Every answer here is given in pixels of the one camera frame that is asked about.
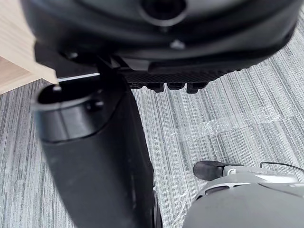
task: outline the screw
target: screw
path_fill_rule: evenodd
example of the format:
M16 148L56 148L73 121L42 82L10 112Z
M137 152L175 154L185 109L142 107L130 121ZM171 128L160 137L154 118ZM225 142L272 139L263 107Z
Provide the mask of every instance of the screw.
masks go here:
M60 87L59 85L55 85L55 86L53 87L53 91L54 91L54 92L61 92L62 89L61 89L61 87Z
M170 47L172 49L176 49L176 50L183 50L183 49L185 49L186 45L185 45L185 43L183 43L180 40L176 39L172 43L170 43Z
M78 57L78 53L76 53L76 52L69 52L69 53L66 53L66 57L68 59L77 58Z

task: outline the black plastic part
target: black plastic part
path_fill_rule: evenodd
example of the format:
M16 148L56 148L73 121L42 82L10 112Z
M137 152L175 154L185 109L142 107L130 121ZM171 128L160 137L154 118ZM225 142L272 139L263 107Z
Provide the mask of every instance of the black plastic part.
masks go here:
M208 82L187 83L187 94L196 94L199 89L203 89L208 85Z
M185 83L168 83L167 86L170 90L180 90L185 86Z
M225 166L243 166L237 164L226 164L219 161L199 161L193 167L193 173L197 178L212 181L223 176Z
M147 88L154 90L156 93L161 93L164 90L163 83L148 83Z
M44 153L69 215L79 228L152 228L153 168L134 96L119 77L91 82L83 98L75 83L62 84L51 99L47 87L34 104ZM87 109L96 98L102 108ZM79 124L90 131L59 137L51 123L66 132Z

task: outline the gray carpet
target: gray carpet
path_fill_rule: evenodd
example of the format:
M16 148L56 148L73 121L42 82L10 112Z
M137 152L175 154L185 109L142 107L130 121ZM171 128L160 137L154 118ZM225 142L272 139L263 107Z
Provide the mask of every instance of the gray carpet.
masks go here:
M205 184L192 174L197 161L249 166L277 161L304 168L303 18L302 11L293 40L274 57L211 82L195 95L185 89L134 91L165 228L186 202L173 227L182 226L194 195ZM30 113L30 98L44 85L37 81L0 97L2 228L74 227L53 186ZM271 167L304 181L298 171Z

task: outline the wooden surface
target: wooden surface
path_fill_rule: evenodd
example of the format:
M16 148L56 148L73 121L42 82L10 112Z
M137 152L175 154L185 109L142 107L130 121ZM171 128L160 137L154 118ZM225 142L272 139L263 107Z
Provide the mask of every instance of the wooden surface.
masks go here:
M0 0L0 57L30 72L34 78L43 78L51 83L56 83L54 71L35 62L34 40L34 36L25 22L19 0ZM11 75L11 77L20 78L20 75ZM1 88L2 80L3 77L0 81L0 90L3 90ZM22 80L8 81L16 83L11 86L16 87Z
M0 94L38 79L38 76L0 57Z

